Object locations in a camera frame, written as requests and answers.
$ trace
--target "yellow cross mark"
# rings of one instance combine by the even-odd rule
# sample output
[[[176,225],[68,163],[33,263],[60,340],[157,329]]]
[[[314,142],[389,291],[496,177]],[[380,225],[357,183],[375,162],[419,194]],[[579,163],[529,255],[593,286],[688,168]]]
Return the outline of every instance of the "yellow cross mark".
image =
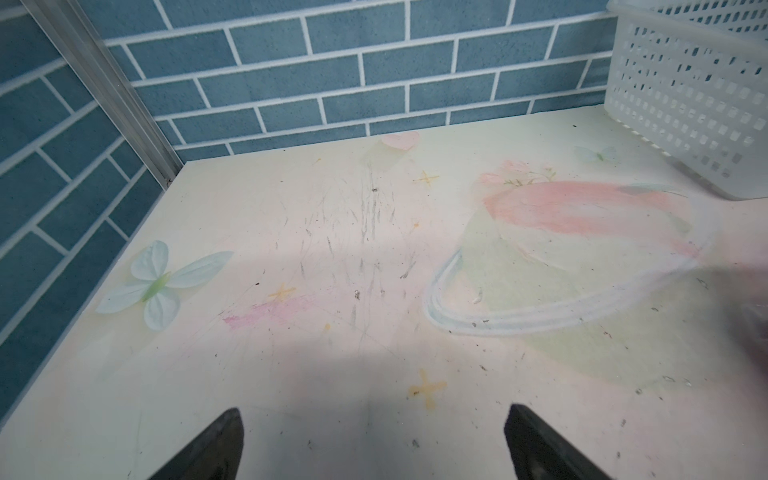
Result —
[[[426,182],[427,187],[431,187],[432,186],[432,180],[434,180],[436,178],[440,178],[440,176],[439,175],[435,175],[434,177],[427,177],[427,173],[424,170],[422,170],[421,178],[417,178],[414,181],[415,182]]]
[[[277,291],[275,293],[270,293],[267,296],[274,297],[273,300],[277,300],[278,302],[282,302],[283,300],[285,300],[286,298],[291,296],[291,294],[293,292],[296,291],[296,288],[289,288],[289,289],[286,290],[284,287],[285,287],[285,283],[281,283],[280,284],[280,288],[277,289]]]
[[[422,377],[422,384],[411,385],[408,388],[408,397],[416,396],[419,393],[424,394],[424,406],[427,410],[433,410],[437,406],[435,399],[432,398],[432,394],[438,390],[442,390],[448,386],[447,382],[429,383],[427,380],[427,372],[424,369],[419,369],[419,375]]]

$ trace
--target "blue tile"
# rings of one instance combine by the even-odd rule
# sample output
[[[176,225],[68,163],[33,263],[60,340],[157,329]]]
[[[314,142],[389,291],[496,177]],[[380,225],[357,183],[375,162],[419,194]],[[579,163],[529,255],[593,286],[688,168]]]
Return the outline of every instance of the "blue tile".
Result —
[[[102,38],[166,30],[152,0],[79,0],[79,3]]]
[[[55,127],[69,112],[40,80],[0,97],[0,160]]]
[[[357,87],[360,74],[357,57],[351,56],[201,78],[200,83],[210,104],[220,107]]]
[[[108,161],[88,175],[51,213],[38,224],[44,232],[70,249],[96,221],[125,185]]]
[[[256,140],[240,141],[232,144],[232,150],[235,152],[235,154],[245,154],[250,151],[273,150],[275,148],[319,144],[326,141],[344,140],[347,138],[365,136],[365,125],[352,125],[349,127],[308,131],[302,134],[282,135],[280,137],[268,137],[258,138]]]
[[[123,73],[125,73],[125,76],[128,80],[141,80],[139,72],[136,71],[134,64],[131,63],[130,58],[128,58],[128,55],[125,53],[125,50],[123,50],[122,47],[110,47],[109,52],[114,57],[114,60],[118,63]]]
[[[161,0],[174,27],[221,22],[232,18],[291,12],[339,3],[339,0]]]
[[[576,88],[586,60],[546,67],[503,71],[498,77],[496,98],[524,97]]]
[[[141,165],[144,164],[139,156],[136,155],[134,149],[131,148],[126,141],[120,144],[120,147],[115,148],[111,156],[112,160],[114,160],[114,162],[118,164],[123,172],[129,177],[133,177],[136,172],[139,171]]]
[[[537,22],[604,12],[605,0],[517,0],[512,23]]]
[[[393,131],[418,130],[445,125],[445,114],[421,115],[420,117],[398,120],[377,121],[371,124],[371,135],[388,134]]]
[[[366,84],[447,74],[452,56],[452,41],[366,53],[362,56]]]
[[[488,101],[493,74],[411,85],[411,111]]]
[[[411,4],[411,38],[501,27],[509,0],[419,0]]]
[[[401,114],[406,111],[404,87],[382,88],[357,94],[324,97],[328,123]]]
[[[72,110],[79,110],[94,98],[69,65],[45,75]]]
[[[312,50],[321,53],[403,41],[405,12],[402,3],[395,3],[307,17]]]
[[[128,48],[147,78],[235,65],[223,31],[144,41]]]
[[[0,345],[0,416],[24,390],[123,245],[125,240],[103,223]]]
[[[0,177],[0,243],[27,223],[66,182],[37,154]]]
[[[608,83],[608,73],[611,70],[611,57],[595,58],[589,65],[589,70],[581,82],[582,88],[597,87]]]
[[[70,178],[75,178],[118,137],[120,132],[112,121],[96,107],[42,148]]]
[[[562,110],[564,108],[584,107],[586,105],[598,105],[605,102],[605,90],[594,91],[587,94],[565,95],[563,97],[542,98],[533,102],[532,113],[539,111]]]
[[[494,105],[492,107],[469,108],[451,112],[451,125],[465,124],[470,121],[490,120],[492,118],[514,117],[525,115],[528,111],[527,101],[514,104]]]
[[[136,93],[153,115],[176,114],[205,108],[203,98],[192,80],[138,87]]]
[[[168,143],[171,145],[178,145],[181,144],[181,140],[179,139],[179,136],[176,135],[176,132],[174,131],[173,127],[171,127],[170,122],[168,120],[161,120],[158,121],[157,126],[160,127],[160,130],[163,132],[163,135],[168,139]]]
[[[196,115],[174,119],[176,128],[187,143],[242,137],[261,133],[259,120],[252,108],[224,111],[219,114]]]
[[[160,184],[145,170],[141,178],[131,187],[123,200],[110,214],[112,221],[129,237],[149,212],[155,200],[163,192]]]
[[[463,38],[458,42],[456,70],[477,70],[544,60],[551,35],[552,27],[547,27]]]
[[[261,119],[266,131],[289,130],[290,128],[320,125],[320,106],[317,100],[294,101],[287,104],[260,107]]]
[[[615,36],[615,17],[560,25],[549,58],[609,51],[614,47]]]
[[[62,258],[34,233],[27,233],[0,258],[0,329]]]
[[[297,18],[232,28],[230,33],[244,64],[306,55],[304,34]]]
[[[0,83],[57,58],[58,51],[31,16],[0,22]]]
[[[176,150],[179,158],[187,163],[188,161],[201,160],[204,158],[226,157],[230,154],[225,145],[210,145],[208,147],[187,148],[185,150]]]

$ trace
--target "white plastic basket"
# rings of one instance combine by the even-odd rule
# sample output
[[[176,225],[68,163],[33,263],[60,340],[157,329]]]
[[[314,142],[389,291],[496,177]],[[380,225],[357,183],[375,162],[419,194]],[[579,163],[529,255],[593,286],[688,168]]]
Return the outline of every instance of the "white plastic basket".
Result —
[[[608,2],[605,109],[719,194],[768,197],[768,0]]]

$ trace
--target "white table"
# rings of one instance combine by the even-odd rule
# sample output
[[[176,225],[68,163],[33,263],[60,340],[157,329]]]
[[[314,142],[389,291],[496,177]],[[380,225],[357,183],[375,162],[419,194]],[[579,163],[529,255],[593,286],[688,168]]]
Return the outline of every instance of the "white table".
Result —
[[[737,320],[768,292],[768,200],[707,193],[602,107],[419,133],[187,164],[0,432],[0,478],[141,480],[232,406],[238,478],[514,478],[513,402],[611,477],[762,478]],[[169,270],[233,256],[161,332],[96,313],[154,240]],[[572,325],[574,298],[599,308]]]

